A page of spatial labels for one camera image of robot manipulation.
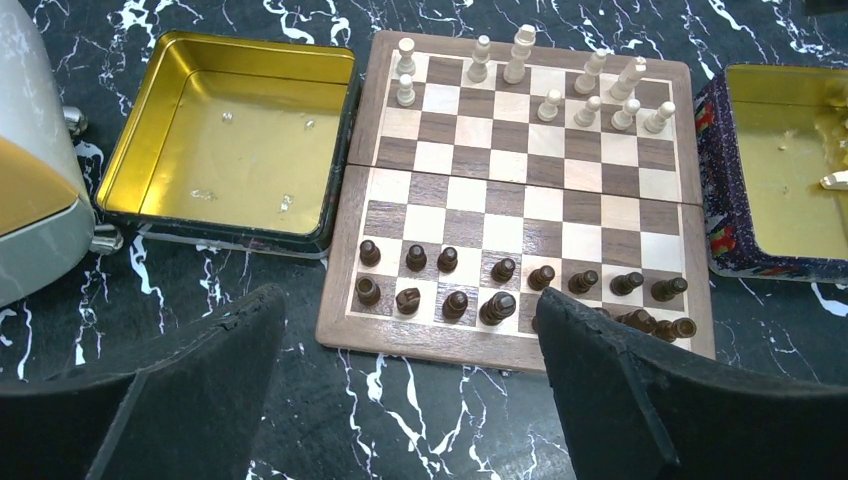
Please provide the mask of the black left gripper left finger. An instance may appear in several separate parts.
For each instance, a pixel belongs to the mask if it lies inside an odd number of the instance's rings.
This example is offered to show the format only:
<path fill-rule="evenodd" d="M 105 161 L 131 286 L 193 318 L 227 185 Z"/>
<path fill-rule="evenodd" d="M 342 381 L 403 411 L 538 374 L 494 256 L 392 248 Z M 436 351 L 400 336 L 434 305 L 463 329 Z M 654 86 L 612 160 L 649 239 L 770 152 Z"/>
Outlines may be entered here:
<path fill-rule="evenodd" d="M 1 385 L 5 479 L 241 479 L 282 342 L 274 284 L 178 330 Z"/>

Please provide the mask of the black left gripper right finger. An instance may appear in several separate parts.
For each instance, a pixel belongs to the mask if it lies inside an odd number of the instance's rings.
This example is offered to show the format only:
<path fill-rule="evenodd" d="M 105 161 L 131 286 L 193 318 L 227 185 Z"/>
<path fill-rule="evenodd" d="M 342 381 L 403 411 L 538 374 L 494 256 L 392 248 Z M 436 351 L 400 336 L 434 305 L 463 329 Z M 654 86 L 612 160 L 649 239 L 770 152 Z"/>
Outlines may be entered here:
<path fill-rule="evenodd" d="M 843 479 L 847 390 L 732 367 L 546 289 L 538 341 L 579 479 Z"/>

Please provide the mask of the white pawn chess piece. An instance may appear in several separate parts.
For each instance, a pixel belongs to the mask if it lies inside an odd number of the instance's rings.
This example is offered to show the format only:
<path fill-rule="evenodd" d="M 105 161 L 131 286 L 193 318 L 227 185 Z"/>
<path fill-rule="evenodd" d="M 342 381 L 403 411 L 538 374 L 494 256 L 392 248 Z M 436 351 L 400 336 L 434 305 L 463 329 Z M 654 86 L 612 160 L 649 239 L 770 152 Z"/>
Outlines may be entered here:
<path fill-rule="evenodd" d="M 549 90 L 537 109 L 538 119 L 543 122 L 552 122 L 558 115 L 562 99 L 563 96 L 559 90 Z"/>

